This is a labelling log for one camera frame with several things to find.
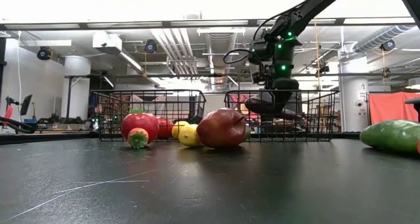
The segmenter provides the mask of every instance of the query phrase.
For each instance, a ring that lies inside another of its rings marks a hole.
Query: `red apple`
[[[238,146],[245,141],[245,117],[231,108],[212,111],[198,124],[201,142],[211,148]]]
[[[158,117],[157,123],[159,124],[159,139],[168,139],[172,137],[173,123],[171,121]]]
[[[130,131],[134,128],[141,128],[147,131],[149,143],[156,140],[159,134],[158,119],[153,114],[128,114],[121,125],[121,134],[127,140]]]

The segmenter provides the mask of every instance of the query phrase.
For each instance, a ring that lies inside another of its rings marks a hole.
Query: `green cucumber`
[[[420,153],[420,123],[389,120],[365,128],[360,140],[373,148],[404,154]]]

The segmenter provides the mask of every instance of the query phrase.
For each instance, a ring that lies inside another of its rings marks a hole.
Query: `red curtain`
[[[372,124],[385,120],[417,121],[417,111],[412,104],[405,104],[407,99],[420,97],[417,93],[378,93],[369,95],[369,109]]]

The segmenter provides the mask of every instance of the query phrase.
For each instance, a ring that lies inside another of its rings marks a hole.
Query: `table surface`
[[[0,223],[418,223],[420,160],[360,141],[225,152],[97,139],[0,146]]]

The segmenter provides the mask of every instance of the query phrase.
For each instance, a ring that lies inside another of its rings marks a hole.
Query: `yellow lemon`
[[[185,125],[179,132],[179,142],[185,146],[200,146],[200,138],[197,134],[198,125]]]
[[[172,137],[174,137],[175,139],[178,139],[179,132],[185,125],[189,125],[189,123],[184,122],[184,121],[175,123],[175,125],[173,125],[172,127]]]

